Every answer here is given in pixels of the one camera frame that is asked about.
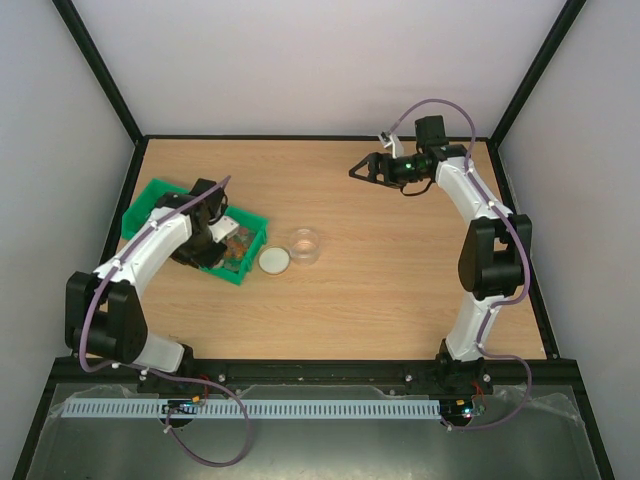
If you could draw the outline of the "green bin of sticks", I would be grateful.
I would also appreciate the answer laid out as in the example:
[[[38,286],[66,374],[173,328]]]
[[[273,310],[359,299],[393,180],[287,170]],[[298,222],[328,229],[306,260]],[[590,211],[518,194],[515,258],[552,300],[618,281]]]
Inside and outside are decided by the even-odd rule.
[[[122,239],[131,240],[134,237],[149,218],[156,201],[167,192],[186,194],[188,190],[153,178],[124,212],[121,221]]]

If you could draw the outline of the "clear glass jar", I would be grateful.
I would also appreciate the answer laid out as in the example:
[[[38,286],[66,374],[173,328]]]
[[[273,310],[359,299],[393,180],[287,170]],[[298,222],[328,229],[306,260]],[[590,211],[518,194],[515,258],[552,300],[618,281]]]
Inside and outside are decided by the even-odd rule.
[[[310,228],[299,228],[289,237],[289,255],[294,263],[312,265],[320,256],[320,237]]]

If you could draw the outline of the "black aluminium frame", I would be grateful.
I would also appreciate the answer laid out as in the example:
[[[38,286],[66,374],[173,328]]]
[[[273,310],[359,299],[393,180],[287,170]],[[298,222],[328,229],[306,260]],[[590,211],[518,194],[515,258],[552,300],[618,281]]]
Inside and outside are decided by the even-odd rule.
[[[111,73],[99,53],[76,6],[71,1],[57,1],[54,4],[61,19],[87,61],[94,76],[100,83],[125,130],[134,144],[134,152],[121,189],[116,210],[111,221],[102,254],[108,256],[116,250],[116,234],[124,224],[125,204],[133,197],[134,184],[138,180],[150,136],[142,134],[122,97]],[[547,66],[555,56],[562,41],[583,9],[581,1],[567,1],[536,53],[516,93],[509,102],[494,133],[484,138],[488,149],[493,174],[499,192],[507,206],[514,206],[514,196],[508,184],[504,164],[498,148],[519,116]],[[533,372],[533,382],[537,386],[565,385],[572,388],[578,411],[585,423],[586,435],[598,473],[603,479],[614,476],[604,442],[601,438],[586,388],[576,361],[563,358],[552,331],[547,308],[540,287],[532,284],[529,298],[533,307],[536,325],[542,340],[542,360],[532,360],[529,365]],[[281,382],[287,386],[293,383],[296,371],[312,374],[311,384],[337,387],[364,379],[366,374],[374,376],[377,386],[392,388],[400,384],[400,373],[415,366],[422,373],[433,371],[435,360],[212,360],[196,361],[195,365],[203,373],[229,373],[236,384],[248,384],[252,380]],[[14,471],[14,478],[24,479],[34,464],[37,443],[45,425],[45,411],[52,404],[53,390],[61,383],[87,383],[90,378],[71,357],[57,358],[47,380],[41,400],[36,409],[32,425],[26,437],[21,455]]]

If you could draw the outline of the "metal front tray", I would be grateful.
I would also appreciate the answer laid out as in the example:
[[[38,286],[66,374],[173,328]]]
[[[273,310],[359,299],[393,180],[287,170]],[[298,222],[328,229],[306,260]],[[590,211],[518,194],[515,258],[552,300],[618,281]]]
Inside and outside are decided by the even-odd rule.
[[[61,385],[30,479],[596,479],[585,423],[568,388],[502,386],[462,408],[471,427],[438,420],[63,418],[73,398],[186,399],[124,385]],[[372,387],[254,386],[244,400],[431,400]]]

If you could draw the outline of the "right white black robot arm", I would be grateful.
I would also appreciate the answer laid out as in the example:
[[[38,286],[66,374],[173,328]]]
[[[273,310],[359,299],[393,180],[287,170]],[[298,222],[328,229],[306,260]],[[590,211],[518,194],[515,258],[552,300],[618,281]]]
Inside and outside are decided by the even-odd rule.
[[[414,183],[438,186],[460,213],[467,232],[458,261],[465,291],[453,329],[436,357],[434,381],[446,393],[487,384],[485,344],[503,306],[528,290],[532,223],[515,214],[479,177],[468,150],[450,144],[444,120],[426,116],[415,122],[416,151],[405,154],[397,136],[381,133],[385,150],[368,154],[350,177],[399,191]]]

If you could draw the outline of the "white jar lid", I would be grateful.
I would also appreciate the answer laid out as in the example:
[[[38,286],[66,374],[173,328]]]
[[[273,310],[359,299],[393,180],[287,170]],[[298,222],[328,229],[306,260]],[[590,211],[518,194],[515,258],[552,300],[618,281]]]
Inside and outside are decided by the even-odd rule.
[[[270,246],[265,248],[258,257],[259,268],[269,275],[279,275],[285,272],[289,265],[289,253],[282,247]]]

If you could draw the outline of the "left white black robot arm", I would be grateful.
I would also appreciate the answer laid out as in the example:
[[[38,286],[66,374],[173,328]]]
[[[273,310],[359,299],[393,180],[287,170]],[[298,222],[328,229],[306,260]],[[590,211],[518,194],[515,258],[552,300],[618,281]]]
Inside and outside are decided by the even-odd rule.
[[[173,374],[190,362],[188,346],[151,332],[141,297],[169,259],[195,269],[222,264],[238,229],[225,215],[227,184],[200,179],[186,194],[163,194],[119,252],[68,279],[65,342],[85,372],[125,365]]]

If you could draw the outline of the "green bin of gummies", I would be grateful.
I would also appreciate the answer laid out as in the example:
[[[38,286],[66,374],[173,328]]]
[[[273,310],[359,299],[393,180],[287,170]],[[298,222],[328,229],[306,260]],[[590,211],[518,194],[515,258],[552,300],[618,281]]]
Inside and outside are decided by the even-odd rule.
[[[218,268],[201,268],[201,271],[241,285],[267,242],[269,220],[234,206],[228,207],[225,215],[236,221],[239,229],[224,241],[227,250],[223,256],[223,263]]]

